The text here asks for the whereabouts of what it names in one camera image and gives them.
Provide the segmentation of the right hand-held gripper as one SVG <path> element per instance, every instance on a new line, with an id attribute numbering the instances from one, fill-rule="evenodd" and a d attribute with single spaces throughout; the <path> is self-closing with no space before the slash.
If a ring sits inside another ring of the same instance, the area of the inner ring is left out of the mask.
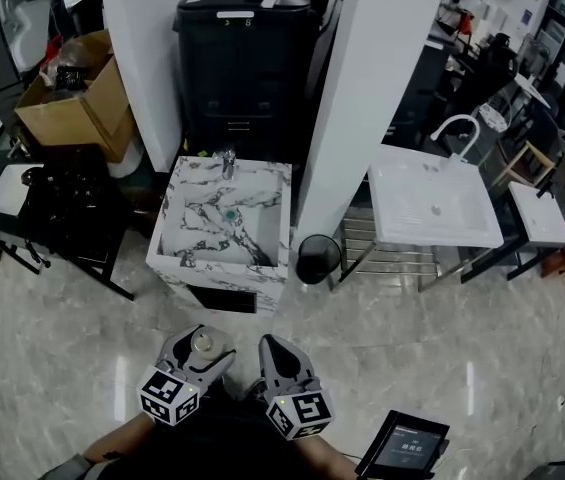
<path id="1" fill-rule="evenodd" d="M 287 441 L 320 434 L 335 418 L 331 397 L 313 375 L 309 357 L 273 334 L 260 340 L 266 417 Z"/>

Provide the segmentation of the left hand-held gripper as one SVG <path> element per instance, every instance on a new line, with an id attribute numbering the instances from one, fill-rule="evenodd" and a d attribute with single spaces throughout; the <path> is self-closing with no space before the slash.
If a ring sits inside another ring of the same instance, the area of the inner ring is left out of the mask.
<path id="1" fill-rule="evenodd" d="M 176 426 L 196 412 L 209 387 L 235 361 L 235 349 L 221 352 L 214 359 L 192 353 L 192 337 L 201 327 L 197 324 L 168 337 L 158 355 L 157 366 L 149 365 L 140 378 L 137 385 L 139 406 L 158 423 Z M 166 372 L 182 371 L 188 359 L 191 383 Z"/>

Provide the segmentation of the small metal-lidded jar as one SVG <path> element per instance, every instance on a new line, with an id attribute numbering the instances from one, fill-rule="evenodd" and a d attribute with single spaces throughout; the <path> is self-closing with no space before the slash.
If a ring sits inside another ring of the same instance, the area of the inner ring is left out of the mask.
<path id="1" fill-rule="evenodd" d="M 195 330 L 191 338 L 192 351 L 201 359 L 213 362 L 223 354 L 234 349 L 230 335 L 210 326 L 202 326 Z"/>

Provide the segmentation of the person's left forearm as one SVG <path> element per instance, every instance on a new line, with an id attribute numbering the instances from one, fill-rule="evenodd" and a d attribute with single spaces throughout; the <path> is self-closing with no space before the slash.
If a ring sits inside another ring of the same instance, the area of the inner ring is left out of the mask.
<path id="1" fill-rule="evenodd" d="M 127 456 L 137 451 L 151 436 L 155 422 L 141 413 L 92 443 L 82 456 L 93 463 Z"/>

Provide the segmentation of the person's right forearm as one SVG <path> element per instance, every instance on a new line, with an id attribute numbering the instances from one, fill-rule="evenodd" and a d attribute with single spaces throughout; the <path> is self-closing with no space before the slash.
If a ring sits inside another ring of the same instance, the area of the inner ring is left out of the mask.
<path id="1" fill-rule="evenodd" d="M 358 480 L 356 466 L 319 435 L 293 442 L 303 460 L 318 480 Z"/>

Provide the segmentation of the large white ceramic sink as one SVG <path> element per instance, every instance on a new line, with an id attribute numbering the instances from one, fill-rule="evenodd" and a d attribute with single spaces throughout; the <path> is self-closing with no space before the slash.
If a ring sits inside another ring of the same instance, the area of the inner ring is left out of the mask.
<path id="1" fill-rule="evenodd" d="M 381 144 L 367 177 L 381 243 L 486 249 L 503 244 L 473 164 Z"/>

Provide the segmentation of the person's own body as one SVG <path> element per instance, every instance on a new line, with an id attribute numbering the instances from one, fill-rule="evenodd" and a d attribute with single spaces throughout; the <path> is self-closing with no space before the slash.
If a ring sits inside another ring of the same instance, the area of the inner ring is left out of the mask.
<path id="1" fill-rule="evenodd" d="M 100 463 L 78 453 L 37 480 L 318 480 L 267 420 L 264 380 L 242 400 L 214 386 L 176 427 L 155 422 L 135 452 Z"/>

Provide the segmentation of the black mesh wastebasket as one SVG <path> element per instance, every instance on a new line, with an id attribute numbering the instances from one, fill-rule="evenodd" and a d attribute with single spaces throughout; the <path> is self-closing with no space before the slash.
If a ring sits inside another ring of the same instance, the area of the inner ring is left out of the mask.
<path id="1" fill-rule="evenodd" d="M 341 250 L 329 236 L 316 234 L 299 246 L 296 274 L 306 285 L 317 285 L 330 276 L 341 263 Z"/>

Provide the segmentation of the black tablet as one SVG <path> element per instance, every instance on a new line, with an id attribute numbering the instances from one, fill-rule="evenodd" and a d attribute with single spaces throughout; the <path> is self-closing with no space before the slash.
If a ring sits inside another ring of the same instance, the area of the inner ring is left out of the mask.
<path id="1" fill-rule="evenodd" d="M 391 410 L 355 468 L 357 480 L 432 480 L 450 427 Z"/>

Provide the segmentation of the metal rack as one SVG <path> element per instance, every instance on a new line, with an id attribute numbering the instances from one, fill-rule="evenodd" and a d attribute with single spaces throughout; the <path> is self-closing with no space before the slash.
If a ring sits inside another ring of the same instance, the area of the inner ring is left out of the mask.
<path id="1" fill-rule="evenodd" d="M 413 280 L 422 293 L 460 273 L 459 262 L 443 268 L 435 246 L 417 246 L 381 242 L 376 237 L 376 224 L 371 208 L 350 207 L 339 228 L 341 244 L 340 275 L 331 284 L 336 292 L 355 276 Z"/>

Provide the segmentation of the black plastic bag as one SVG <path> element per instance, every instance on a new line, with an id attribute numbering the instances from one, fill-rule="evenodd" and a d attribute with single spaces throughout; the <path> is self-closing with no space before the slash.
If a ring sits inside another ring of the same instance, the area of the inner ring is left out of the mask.
<path id="1" fill-rule="evenodd" d="M 26 240 L 57 255 L 105 264 L 131 213 L 93 144 L 53 146 L 27 171 L 18 220 Z"/>

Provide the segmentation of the white bucket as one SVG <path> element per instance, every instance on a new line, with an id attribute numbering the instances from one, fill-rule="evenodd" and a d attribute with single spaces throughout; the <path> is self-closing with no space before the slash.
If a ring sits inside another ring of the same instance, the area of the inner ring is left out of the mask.
<path id="1" fill-rule="evenodd" d="M 133 174 L 139 167 L 145 152 L 141 139 L 133 137 L 128 144 L 120 163 L 107 163 L 108 173 L 114 179 L 121 179 Z"/>

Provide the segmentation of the brown cardboard box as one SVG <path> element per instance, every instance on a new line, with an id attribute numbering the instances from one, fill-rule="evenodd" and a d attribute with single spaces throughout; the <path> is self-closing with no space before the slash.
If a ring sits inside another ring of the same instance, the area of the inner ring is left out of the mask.
<path id="1" fill-rule="evenodd" d="M 39 144 L 98 145 L 123 161 L 135 120 L 104 29 L 73 38 L 42 69 L 15 112 Z"/>

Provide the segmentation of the wooden stool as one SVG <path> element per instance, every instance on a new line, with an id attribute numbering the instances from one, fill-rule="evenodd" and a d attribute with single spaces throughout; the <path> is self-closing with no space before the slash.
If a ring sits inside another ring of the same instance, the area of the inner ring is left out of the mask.
<path id="1" fill-rule="evenodd" d="M 556 163 L 530 141 L 514 146 L 499 139 L 493 151 L 499 153 L 503 167 L 491 182 L 490 189 L 508 181 L 537 188 L 556 169 Z"/>

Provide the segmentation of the black office chair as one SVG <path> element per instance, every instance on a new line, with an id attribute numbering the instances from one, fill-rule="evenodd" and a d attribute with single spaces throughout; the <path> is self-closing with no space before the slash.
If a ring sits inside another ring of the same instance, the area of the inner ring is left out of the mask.
<path id="1" fill-rule="evenodd" d="M 481 52 L 481 59 L 489 67 L 515 75 L 518 72 L 517 54 L 510 48 L 510 37 L 502 32 L 491 36 Z"/>

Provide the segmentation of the black metal frame table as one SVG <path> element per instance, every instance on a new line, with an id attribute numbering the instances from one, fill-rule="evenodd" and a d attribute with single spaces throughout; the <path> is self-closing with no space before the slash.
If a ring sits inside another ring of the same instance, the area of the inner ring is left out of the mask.
<path id="1" fill-rule="evenodd" d="M 132 216 L 131 205 L 128 223 L 123 228 L 118 243 L 113 246 L 113 254 L 103 265 L 53 254 L 45 247 L 25 239 L 18 214 L 28 192 L 27 171 L 33 167 L 41 167 L 44 164 L 44 156 L 45 152 L 40 161 L 34 162 L 0 150 L 0 251 L 34 274 L 50 267 L 52 259 L 62 259 L 123 298 L 133 300 L 133 294 L 117 285 L 111 278 L 122 239 Z"/>

